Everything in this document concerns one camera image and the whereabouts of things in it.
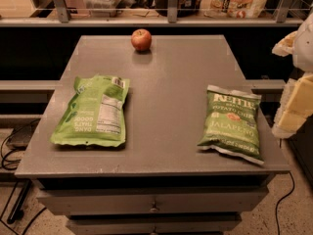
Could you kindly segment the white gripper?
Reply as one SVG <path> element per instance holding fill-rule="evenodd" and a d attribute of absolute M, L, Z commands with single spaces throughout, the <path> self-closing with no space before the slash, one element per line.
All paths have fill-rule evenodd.
<path fill-rule="evenodd" d="M 281 39 L 272 53 L 285 57 L 292 55 L 293 65 L 305 72 L 313 72 L 313 14 Z M 313 115 L 313 74 L 306 73 L 298 80 L 290 78 L 284 87 L 280 107 L 274 117 L 272 133 L 287 139 Z"/>

